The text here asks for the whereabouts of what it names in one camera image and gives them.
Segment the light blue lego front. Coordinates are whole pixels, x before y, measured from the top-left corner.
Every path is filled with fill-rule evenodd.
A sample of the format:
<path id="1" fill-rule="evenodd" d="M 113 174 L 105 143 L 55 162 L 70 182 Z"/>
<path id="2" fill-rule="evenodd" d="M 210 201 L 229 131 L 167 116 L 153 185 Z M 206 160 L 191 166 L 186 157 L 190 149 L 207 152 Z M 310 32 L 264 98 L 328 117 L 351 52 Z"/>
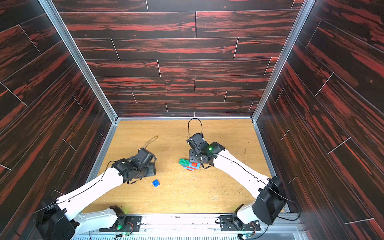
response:
<path id="1" fill-rule="evenodd" d="M 201 164 L 198 164 L 198 163 L 187 163 L 187 164 L 182 163 L 181 165 L 184 168 L 191 170 L 191 171 L 198 170 L 201 166 Z"/>

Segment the green long lego brick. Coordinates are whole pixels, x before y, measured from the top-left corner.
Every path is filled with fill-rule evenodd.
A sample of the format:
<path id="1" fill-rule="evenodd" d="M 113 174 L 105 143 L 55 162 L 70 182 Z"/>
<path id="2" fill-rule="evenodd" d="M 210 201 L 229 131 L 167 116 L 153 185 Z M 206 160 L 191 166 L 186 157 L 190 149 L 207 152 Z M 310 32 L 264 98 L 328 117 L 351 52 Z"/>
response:
<path id="1" fill-rule="evenodd" d="M 179 164 L 184 166 L 184 167 L 189 167 L 190 166 L 189 160 L 185 160 L 185 159 L 180 159 Z"/>

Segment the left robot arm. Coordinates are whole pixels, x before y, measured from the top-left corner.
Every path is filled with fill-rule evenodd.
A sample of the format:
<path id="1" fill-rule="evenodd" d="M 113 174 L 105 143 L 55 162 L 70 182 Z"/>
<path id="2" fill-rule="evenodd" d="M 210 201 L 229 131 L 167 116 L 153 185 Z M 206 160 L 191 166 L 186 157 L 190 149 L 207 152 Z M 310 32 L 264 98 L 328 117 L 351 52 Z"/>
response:
<path id="1" fill-rule="evenodd" d="M 111 161 L 106 170 L 56 200 L 42 201 L 44 208 L 38 212 L 36 228 L 44 240 L 70 240 L 94 230 L 131 233 L 134 222 L 127 220 L 124 211 L 111 206 L 99 212 L 83 214 L 82 210 L 110 190 L 127 183 L 133 184 L 146 177 L 156 175 L 157 158 L 145 148 L 139 149 L 128 159 Z"/>

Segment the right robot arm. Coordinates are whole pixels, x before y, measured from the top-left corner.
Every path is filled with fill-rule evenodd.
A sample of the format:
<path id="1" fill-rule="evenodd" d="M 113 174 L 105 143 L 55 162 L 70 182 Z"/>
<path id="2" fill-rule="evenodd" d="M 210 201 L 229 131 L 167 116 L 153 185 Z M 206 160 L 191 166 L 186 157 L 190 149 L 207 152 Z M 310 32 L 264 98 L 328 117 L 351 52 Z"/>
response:
<path id="1" fill-rule="evenodd" d="M 204 135 L 194 134 L 187 143 L 195 153 L 194 160 L 200 164 L 225 172 L 240 183 L 254 198 L 253 203 L 242 205 L 235 216 L 244 224 L 259 220 L 272 225 L 287 203 L 282 181 L 274 176 L 262 175 L 235 158 L 217 142 L 208 144 Z"/>

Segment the small blue lego left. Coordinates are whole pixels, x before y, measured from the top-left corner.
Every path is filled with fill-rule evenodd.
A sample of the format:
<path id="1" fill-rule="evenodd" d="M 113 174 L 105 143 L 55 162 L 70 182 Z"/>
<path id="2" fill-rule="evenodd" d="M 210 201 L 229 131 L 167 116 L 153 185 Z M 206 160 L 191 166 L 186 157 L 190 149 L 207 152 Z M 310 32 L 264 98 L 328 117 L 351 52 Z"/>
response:
<path id="1" fill-rule="evenodd" d="M 160 185 L 160 182 L 159 182 L 159 180 L 154 180 L 154 181 L 152 182 L 152 184 L 153 184 L 153 186 L 156 188 L 156 187 L 158 187 L 158 186 Z"/>

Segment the aluminium front rail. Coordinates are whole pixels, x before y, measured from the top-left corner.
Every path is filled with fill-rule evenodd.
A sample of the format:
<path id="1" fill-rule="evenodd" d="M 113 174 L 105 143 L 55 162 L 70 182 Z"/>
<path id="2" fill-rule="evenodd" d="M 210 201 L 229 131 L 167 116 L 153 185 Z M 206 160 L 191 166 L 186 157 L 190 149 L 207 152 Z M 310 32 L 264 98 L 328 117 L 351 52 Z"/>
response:
<path id="1" fill-rule="evenodd" d="M 77 240 L 308 240 L 310 235 L 295 214 L 277 219 L 271 226 L 254 222 L 243 230 L 229 224 L 230 214 L 145 214 L 137 232 L 93 230 Z"/>

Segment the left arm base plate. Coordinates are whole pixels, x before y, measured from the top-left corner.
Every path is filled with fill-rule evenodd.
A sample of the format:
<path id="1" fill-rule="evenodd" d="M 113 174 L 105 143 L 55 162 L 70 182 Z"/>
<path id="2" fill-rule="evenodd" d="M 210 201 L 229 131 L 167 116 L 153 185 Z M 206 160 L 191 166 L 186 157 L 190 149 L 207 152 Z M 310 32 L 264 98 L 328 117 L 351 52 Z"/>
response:
<path id="1" fill-rule="evenodd" d="M 101 228 L 100 232 L 133 233 L 139 232 L 142 216 L 125 215 L 118 217 L 110 228 Z"/>

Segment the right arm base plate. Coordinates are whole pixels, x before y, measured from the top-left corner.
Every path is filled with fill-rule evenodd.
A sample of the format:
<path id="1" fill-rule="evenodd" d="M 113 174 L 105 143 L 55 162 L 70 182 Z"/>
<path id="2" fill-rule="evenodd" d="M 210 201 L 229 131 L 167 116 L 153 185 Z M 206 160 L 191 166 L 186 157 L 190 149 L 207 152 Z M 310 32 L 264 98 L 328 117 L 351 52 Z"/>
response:
<path id="1" fill-rule="evenodd" d="M 248 224 L 244 224 L 234 214 L 220 215 L 219 218 L 215 221 L 215 223 L 220 226 L 220 229 L 222 232 L 235 232 L 235 231 L 256 232 L 261 230 L 258 220 L 250 222 Z"/>

